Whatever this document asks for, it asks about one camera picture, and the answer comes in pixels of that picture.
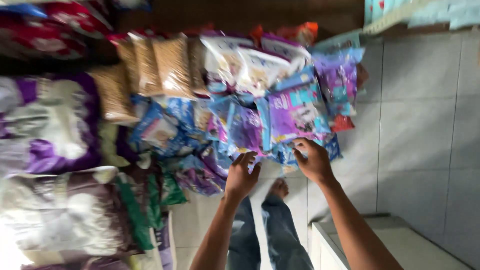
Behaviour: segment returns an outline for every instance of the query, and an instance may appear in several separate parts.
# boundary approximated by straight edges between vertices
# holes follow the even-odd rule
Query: foot
[[[277,178],[273,183],[268,195],[273,194],[279,196],[282,200],[288,195],[288,185],[283,178]]]

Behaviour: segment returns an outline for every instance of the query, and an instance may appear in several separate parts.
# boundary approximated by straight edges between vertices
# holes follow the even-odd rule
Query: leg
[[[262,204],[268,255],[274,270],[313,270],[307,251],[300,244],[290,209],[283,202],[288,186],[277,179]]]
[[[243,199],[235,213],[226,269],[260,269],[260,246],[255,233],[252,206],[248,197]]]

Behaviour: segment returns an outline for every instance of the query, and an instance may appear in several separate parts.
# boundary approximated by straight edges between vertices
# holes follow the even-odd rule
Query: tiled floor
[[[357,129],[339,133],[344,159],[332,164],[361,213],[390,212],[480,269],[479,36],[430,36],[367,47],[368,93]],[[262,269],[270,269],[260,204],[279,167],[268,163],[252,192]],[[307,224],[328,217],[320,189],[289,175],[286,202],[302,244]],[[174,207],[179,270],[190,265],[219,197],[191,194]]]

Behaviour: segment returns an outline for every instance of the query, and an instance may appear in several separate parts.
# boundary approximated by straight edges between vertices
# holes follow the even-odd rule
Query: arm
[[[318,184],[332,213],[345,256],[352,270],[401,270],[402,267],[355,209],[333,175],[327,151],[315,142],[299,138],[293,153],[302,172]]]
[[[235,211],[258,181],[261,163],[257,163],[251,174],[248,164],[255,160],[256,152],[241,154],[228,170],[225,195],[208,228],[200,247],[193,258],[190,270],[224,270],[232,232]]]

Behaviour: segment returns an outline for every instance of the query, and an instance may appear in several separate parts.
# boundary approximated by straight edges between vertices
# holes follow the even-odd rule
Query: person's left hand
[[[248,152],[240,154],[239,157],[230,165],[228,170],[227,184],[225,186],[225,197],[243,200],[252,190],[258,181],[261,162],[255,164],[252,173],[248,173],[248,165],[255,160],[257,152]]]

